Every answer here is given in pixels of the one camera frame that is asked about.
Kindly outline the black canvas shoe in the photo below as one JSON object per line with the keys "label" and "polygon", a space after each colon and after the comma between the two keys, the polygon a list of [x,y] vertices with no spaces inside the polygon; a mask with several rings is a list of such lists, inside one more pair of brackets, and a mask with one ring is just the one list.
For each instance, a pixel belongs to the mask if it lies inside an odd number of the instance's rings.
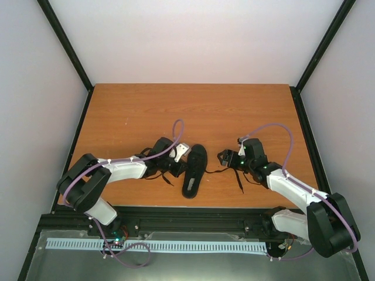
{"label": "black canvas shoe", "polygon": [[192,146],[187,157],[187,170],[182,186],[182,195],[185,198],[196,197],[202,177],[207,168],[207,151],[201,144]]}

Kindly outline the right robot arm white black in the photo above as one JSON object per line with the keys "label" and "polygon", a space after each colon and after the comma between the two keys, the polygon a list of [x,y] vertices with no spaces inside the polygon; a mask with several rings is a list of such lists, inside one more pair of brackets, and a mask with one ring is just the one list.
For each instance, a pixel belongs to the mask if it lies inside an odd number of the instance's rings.
{"label": "right robot arm white black", "polygon": [[270,162],[257,138],[239,139],[238,152],[226,149],[217,157],[222,166],[250,174],[253,180],[292,202],[300,213],[279,208],[270,214],[272,231],[288,232],[328,258],[343,250],[356,251],[360,232],[346,199],[339,193],[316,190]]}

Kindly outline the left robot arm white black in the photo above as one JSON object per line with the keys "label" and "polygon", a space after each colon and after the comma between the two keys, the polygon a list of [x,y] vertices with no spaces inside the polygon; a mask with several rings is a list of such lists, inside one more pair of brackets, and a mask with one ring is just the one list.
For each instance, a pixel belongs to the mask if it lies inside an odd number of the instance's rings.
{"label": "left robot arm white black", "polygon": [[122,221],[117,218],[114,207],[101,197],[106,185],[121,180],[147,179],[157,172],[179,177],[187,169],[182,158],[189,152],[187,144],[161,137],[152,148],[145,148],[124,160],[98,159],[87,153],[62,176],[57,190],[71,208],[95,218],[108,235],[117,235]]}

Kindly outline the left controller board with leds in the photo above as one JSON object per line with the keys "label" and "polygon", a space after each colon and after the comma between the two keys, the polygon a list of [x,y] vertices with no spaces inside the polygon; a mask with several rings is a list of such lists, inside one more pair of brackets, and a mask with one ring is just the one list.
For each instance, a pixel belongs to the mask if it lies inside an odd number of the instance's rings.
{"label": "left controller board with leds", "polygon": [[104,233],[111,248],[122,248],[128,239],[128,229],[125,225],[118,229],[104,228]]}

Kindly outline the right wiring connector bundle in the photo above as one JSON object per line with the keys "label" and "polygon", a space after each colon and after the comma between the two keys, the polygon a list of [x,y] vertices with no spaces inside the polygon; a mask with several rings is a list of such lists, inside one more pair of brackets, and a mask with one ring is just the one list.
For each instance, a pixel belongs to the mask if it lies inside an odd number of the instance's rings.
{"label": "right wiring connector bundle", "polygon": [[287,234],[288,234],[288,237],[284,239],[284,241],[277,246],[279,250],[284,251],[285,253],[287,253],[292,248],[296,240],[296,236],[294,234],[290,232],[287,232]]}

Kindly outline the black aluminium frame base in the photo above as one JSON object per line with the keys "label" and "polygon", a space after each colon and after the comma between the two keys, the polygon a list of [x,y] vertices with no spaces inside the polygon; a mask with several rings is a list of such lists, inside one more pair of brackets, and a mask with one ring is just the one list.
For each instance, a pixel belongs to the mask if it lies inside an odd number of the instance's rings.
{"label": "black aluminium frame base", "polygon": [[[97,90],[107,90],[111,87],[130,87],[130,86],[145,86],[146,84],[103,84],[103,86],[97,84],[96,86],[91,86],[88,89],[88,95],[84,104],[84,109],[81,114],[79,125],[77,127],[73,143],[70,148],[69,156],[67,158],[63,173],[68,173],[68,165],[71,164],[73,154],[75,152],[77,143],[79,142],[79,137],[82,134],[82,127],[85,123],[85,119],[88,120],[87,112],[90,109],[90,104],[93,104],[93,96],[95,95],[95,88]],[[331,194],[328,180],[324,172],[322,162],[316,147],[315,140],[312,136],[311,127],[307,119],[305,108],[302,102],[300,93],[295,87],[290,87],[289,85],[284,84],[197,84],[199,89],[204,90],[205,87],[218,86],[220,89],[225,87],[240,87],[248,88],[252,86],[255,88],[263,88],[270,92],[275,90],[279,97],[287,97],[287,102],[293,102],[294,109],[288,109],[287,113],[295,112],[296,117],[299,120],[299,126],[301,127],[297,131],[301,131],[301,134],[304,136],[304,142],[306,143],[306,151],[308,152],[312,169],[315,175],[316,182],[320,191],[327,191],[328,194]],[[338,196],[329,195],[329,198],[326,199],[332,207],[340,213],[342,220],[338,217],[337,220],[343,225],[342,227],[332,226],[332,231],[341,233],[341,228],[343,228],[347,235],[349,236],[349,249],[354,248],[354,242],[350,233],[352,232],[357,244],[360,241],[360,232],[352,214],[349,216],[349,206],[344,207],[343,204],[340,205]],[[282,211],[281,207],[276,207],[274,209],[266,210],[266,208],[250,208],[245,209],[241,208],[237,211],[234,208],[229,207],[219,207],[219,208],[206,208],[206,207],[124,207],[124,206],[115,206],[118,207],[120,212],[120,218],[123,220],[120,223],[120,226],[125,226],[127,228],[127,233],[131,234],[131,237],[136,237],[140,235],[139,233],[146,232],[167,232],[167,233],[227,233],[227,234],[243,234],[243,238],[254,238],[259,240],[264,240],[266,245],[272,246],[284,238],[281,232],[280,234],[267,234],[264,231],[266,230],[266,222],[271,223],[270,215],[274,214],[271,211]],[[82,214],[73,214],[73,211],[68,209],[68,207],[58,207],[57,206],[57,195],[53,203],[52,210],[50,214],[44,214],[41,216],[35,235],[32,239],[32,243],[29,248],[29,252],[25,258],[24,264],[22,266],[21,272],[19,274],[18,280],[26,280],[27,277],[31,277],[32,263],[36,262],[37,259],[37,242],[41,242],[40,238],[42,231],[68,231],[68,230],[87,230],[89,236],[101,236],[98,227],[94,227],[94,230],[88,230],[89,219],[84,218]],[[351,232],[347,230],[342,221],[346,221],[348,228],[351,229]],[[359,278],[361,280],[369,280],[366,270],[364,269],[362,258],[358,252],[354,252],[354,263],[356,270],[358,271]]]}

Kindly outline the right black frame post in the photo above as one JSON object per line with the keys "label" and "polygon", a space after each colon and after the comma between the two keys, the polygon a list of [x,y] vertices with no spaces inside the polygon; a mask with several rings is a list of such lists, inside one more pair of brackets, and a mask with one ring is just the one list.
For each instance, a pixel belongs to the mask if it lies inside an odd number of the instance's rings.
{"label": "right black frame post", "polygon": [[322,37],[320,43],[315,49],[313,56],[311,57],[309,63],[304,69],[304,72],[302,73],[300,79],[298,80],[298,83],[295,86],[295,91],[297,94],[301,94],[302,90],[304,89],[311,75],[317,68],[320,60],[322,59],[323,55],[327,51],[331,42],[335,38],[337,32],[339,31],[341,25],[345,21],[347,15],[351,11],[355,3],[356,3],[356,0],[344,0],[341,3],[329,27],[327,28],[324,36]]}

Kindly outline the black frame post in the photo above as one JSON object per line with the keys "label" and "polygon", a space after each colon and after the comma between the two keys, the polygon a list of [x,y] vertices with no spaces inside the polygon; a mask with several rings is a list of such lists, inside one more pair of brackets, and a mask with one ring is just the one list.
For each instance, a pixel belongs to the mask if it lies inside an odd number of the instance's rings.
{"label": "black frame post", "polygon": [[59,21],[50,1],[48,0],[37,0],[43,14],[45,15],[49,25],[53,29],[56,37],[58,38],[62,48],[67,54],[69,60],[71,61],[77,75],[79,76],[84,88],[88,93],[92,92],[94,86],[92,85],[73,45],[71,44],[69,37],[67,36],[62,24]]}
{"label": "black frame post", "polygon": [[302,90],[304,89],[311,75],[317,68],[320,60],[322,59],[323,55],[327,51],[331,42],[335,38],[337,32],[339,31],[341,25],[345,21],[347,15],[351,11],[355,3],[356,3],[356,0],[344,0],[341,3],[329,27],[327,28],[324,36],[322,37],[320,43],[315,49],[313,56],[311,57],[309,63],[304,69],[304,72],[302,73],[300,79],[298,80],[298,83],[295,86],[295,91],[297,94],[301,94]]}

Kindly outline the left black frame post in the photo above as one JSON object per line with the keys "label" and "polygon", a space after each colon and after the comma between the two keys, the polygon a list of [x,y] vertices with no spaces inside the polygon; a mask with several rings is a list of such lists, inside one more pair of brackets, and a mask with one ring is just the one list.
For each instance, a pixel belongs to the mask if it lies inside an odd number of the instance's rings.
{"label": "left black frame post", "polygon": [[71,61],[77,75],[79,76],[84,88],[88,93],[92,92],[94,86],[92,85],[73,45],[71,44],[69,37],[67,36],[62,24],[59,21],[50,1],[48,0],[37,0],[43,14],[45,15],[49,25],[53,29],[56,37],[58,38],[62,48],[67,54],[69,60]]}

